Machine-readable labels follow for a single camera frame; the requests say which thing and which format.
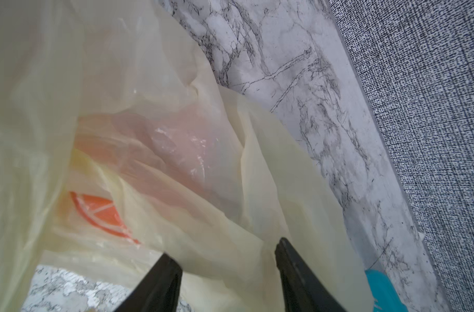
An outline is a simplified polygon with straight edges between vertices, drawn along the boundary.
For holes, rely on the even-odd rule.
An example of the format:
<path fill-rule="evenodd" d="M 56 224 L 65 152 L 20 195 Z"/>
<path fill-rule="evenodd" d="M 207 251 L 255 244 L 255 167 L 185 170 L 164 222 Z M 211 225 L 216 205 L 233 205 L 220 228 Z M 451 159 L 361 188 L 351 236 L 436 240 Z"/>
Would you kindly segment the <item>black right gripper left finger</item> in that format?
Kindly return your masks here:
<path fill-rule="evenodd" d="M 178 306 L 181 283 L 182 268 L 163 253 L 115 312 L 174 312 Z"/>

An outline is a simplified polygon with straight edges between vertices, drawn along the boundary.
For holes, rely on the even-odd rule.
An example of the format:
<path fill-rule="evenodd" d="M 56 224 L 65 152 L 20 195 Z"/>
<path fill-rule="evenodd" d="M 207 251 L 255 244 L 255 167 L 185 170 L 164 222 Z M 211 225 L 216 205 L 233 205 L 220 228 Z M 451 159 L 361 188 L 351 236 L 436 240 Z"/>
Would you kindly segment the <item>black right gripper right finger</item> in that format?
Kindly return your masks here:
<path fill-rule="evenodd" d="M 345 310 L 284 237 L 277 244 L 275 258 L 287 312 Z"/>

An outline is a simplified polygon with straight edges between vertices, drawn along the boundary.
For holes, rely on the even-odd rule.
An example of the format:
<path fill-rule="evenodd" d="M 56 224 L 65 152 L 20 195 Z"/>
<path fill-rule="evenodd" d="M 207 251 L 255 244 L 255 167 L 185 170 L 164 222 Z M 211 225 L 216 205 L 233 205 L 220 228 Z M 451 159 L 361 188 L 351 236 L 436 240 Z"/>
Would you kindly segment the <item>yellowish printed plastic bag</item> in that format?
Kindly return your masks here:
<path fill-rule="evenodd" d="M 196 311 L 283 311 L 282 238 L 373 309 L 308 154 L 160 5 L 0 1 L 0 311 L 40 263 L 135 287 L 162 253 Z"/>

